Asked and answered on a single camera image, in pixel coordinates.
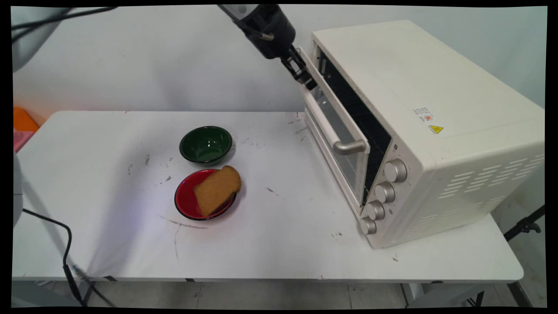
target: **bowl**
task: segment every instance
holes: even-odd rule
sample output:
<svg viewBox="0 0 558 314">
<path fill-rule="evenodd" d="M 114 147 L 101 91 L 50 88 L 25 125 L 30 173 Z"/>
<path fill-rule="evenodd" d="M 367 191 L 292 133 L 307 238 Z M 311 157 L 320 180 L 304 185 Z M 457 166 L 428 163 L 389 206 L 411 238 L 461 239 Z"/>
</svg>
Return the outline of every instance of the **bowl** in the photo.
<svg viewBox="0 0 558 314">
<path fill-rule="evenodd" d="M 193 163 L 205 164 L 223 158 L 233 146 L 230 133 L 218 126 L 202 126 L 180 141 L 180 154 Z"/>
<path fill-rule="evenodd" d="M 221 206 L 218 210 L 216 210 L 210 216 L 202 216 L 200 211 L 200 206 L 198 205 L 198 200 L 196 199 L 196 195 L 194 194 L 194 187 L 201 182 L 203 182 L 210 174 L 217 171 L 217 169 L 204 169 L 198 172 L 194 172 L 190 174 L 186 179 L 184 179 L 176 188 L 175 193 L 175 206 L 179 213 L 181 213 L 184 217 L 192 220 L 208 220 L 215 218 L 217 216 L 222 215 L 226 212 L 231 205 L 234 203 L 234 200 L 237 197 L 237 194 L 233 194 L 230 200 Z"/>
</svg>

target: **bread slice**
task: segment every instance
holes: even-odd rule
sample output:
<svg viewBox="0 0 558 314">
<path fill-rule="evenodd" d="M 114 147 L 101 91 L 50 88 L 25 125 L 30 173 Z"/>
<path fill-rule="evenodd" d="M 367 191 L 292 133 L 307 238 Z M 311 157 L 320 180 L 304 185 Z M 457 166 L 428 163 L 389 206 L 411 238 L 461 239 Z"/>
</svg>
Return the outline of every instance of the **bread slice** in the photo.
<svg viewBox="0 0 558 314">
<path fill-rule="evenodd" d="M 231 166 L 224 166 L 194 187 L 201 215 L 207 217 L 218 210 L 234 193 L 240 191 L 240 175 Z"/>
</svg>

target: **warning label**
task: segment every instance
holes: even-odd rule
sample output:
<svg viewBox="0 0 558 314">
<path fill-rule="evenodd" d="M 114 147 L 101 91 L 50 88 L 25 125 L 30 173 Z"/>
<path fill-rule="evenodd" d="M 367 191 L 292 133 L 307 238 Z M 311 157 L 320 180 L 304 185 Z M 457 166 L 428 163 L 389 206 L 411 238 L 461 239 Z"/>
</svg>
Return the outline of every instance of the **warning label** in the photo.
<svg viewBox="0 0 558 314">
<path fill-rule="evenodd" d="M 434 115 L 426 107 L 413 109 L 413 112 L 423 121 L 429 122 L 434 119 Z"/>
<path fill-rule="evenodd" d="M 444 129 L 441 126 L 435 126 L 435 125 L 429 125 L 429 126 L 430 126 L 430 129 L 436 134 L 440 133 L 440 131 Z"/>
</svg>

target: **oven knob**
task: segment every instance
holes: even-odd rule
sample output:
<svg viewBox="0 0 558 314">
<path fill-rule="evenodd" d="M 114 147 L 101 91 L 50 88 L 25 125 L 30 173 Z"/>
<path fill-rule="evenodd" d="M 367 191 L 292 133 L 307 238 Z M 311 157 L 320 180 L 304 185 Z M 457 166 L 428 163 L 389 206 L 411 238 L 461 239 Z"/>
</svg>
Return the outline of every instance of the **oven knob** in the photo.
<svg viewBox="0 0 558 314">
<path fill-rule="evenodd" d="M 395 200 L 395 191 L 387 181 L 377 184 L 376 187 L 374 187 L 374 193 L 382 203 L 391 203 Z"/>
<path fill-rule="evenodd" d="M 407 179 L 407 169 L 399 158 L 386 162 L 384 174 L 390 182 L 403 182 Z"/>
<path fill-rule="evenodd" d="M 365 235 L 373 235 L 376 233 L 376 223 L 366 216 L 360 220 L 360 229 Z"/>
<path fill-rule="evenodd" d="M 386 216 L 382 204 L 378 201 L 371 201 L 366 204 L 366 213 L 374 220 L 381 220 Z"/>
</svg>

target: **yellow warning triangle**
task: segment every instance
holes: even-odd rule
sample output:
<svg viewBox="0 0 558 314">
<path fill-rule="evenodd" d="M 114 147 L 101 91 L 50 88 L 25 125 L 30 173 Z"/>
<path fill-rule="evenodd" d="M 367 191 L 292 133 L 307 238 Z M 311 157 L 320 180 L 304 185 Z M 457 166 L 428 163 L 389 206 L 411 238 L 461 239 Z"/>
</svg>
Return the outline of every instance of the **yellow warning triangle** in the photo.
<svg viewBox="0 0 558 314">
<path fill-rule="evenodd" d="M 434 130 L 434 132 L 436 132 L 436 134 L 440 133 L 440 131 L 444 129 L 441 126 L 435 126 L 435 125 L 431 125 L 430 127 Z"/>
</svg>

